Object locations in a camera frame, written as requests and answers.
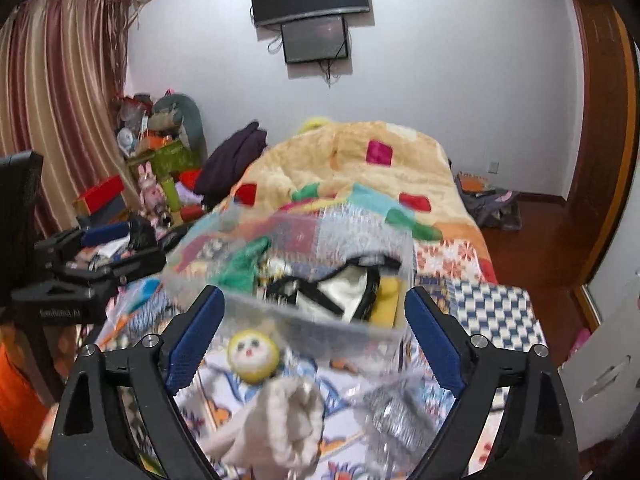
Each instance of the white cloth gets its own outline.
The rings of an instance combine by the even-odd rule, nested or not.
[[[367,269],[364,267],[347,267],[333,278],[318,283],[318,290],[344,309],[341,319],[347,323],[353,319],[366,289]],[[310,300],[301,290],[296,295],[296,304],[314,320],[336,319],[334,314]]]
[[[181,182],[175,183],[175,190],[182,205],[198,205],[202,203],[202,195],[196,195],[191,189]]]
[[[200,447],[227,465],[253,467],[257,480],[282,480],[316,462],[323,415],[315,384],[301,377],[272,379]]]

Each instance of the blue gripper pad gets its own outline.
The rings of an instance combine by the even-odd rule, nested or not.
[[[206,287],[194,302],[194,304],[197,303],[203,295],[206,295],[204,304],[169,354],[168,373],[164,386],[173,396],[193,381],[209,343],[225,315],[225,297],[222,291],[211,287],[214,290],[209,292],[208,288]]]
[[[124,238],[129,234],[129,222],[118,222],[117,224],[109,224],[104,227],[96,227],[89,229],[84,235],[80,243],[82,247],[95,247],[118,238]]]
[[[438,384],[458,398],[466,387],[460,375],[460,355],[414,290],[404,297],[404,315]]]

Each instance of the red square patch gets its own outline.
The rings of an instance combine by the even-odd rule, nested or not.
[[[408,193],[400,193],[398,202],[402,205],[413,209],[414,211],[431,212],[431,202],[423,195],[410,195]]]
[[[394,149],[388,144],[379,140],[370,140],[367,146],[367,162],[369,164],[380,164],[381,166],[391,166],[391,158]]]
[[[255,204],[255,192],[258,189],[257,184],[242,184],[234,195],[236,202],[242,205],[254,205]]]

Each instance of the pink bunny plush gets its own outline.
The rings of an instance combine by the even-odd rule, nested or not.
[[[164,190],[156,181],[156,176],[151,171],[151,163],[138,166],[138,186],[140,187],[140,205],[149,213],[160,218],[166,211],[166,196]]]

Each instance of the metal screw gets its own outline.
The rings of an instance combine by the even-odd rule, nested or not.
[[[485,348],[489,344],[489,340],[481,334],[473,334],[471,344],[476,348]]]
[[[153,348],[160,342],[160,338],[156,334],[148,334],[142,338],[142,346],[145,348]]]
[[[90,355],[95,354],[96,349],[97,349],[96,345],[93,345],[93,344],[84,345],[80,349],[80,355],[84,357],[89,357]]]
[[[544,345],[534,345],[533,351],[538,354],[540,357],[546,357],[549,355],[549,349]]]

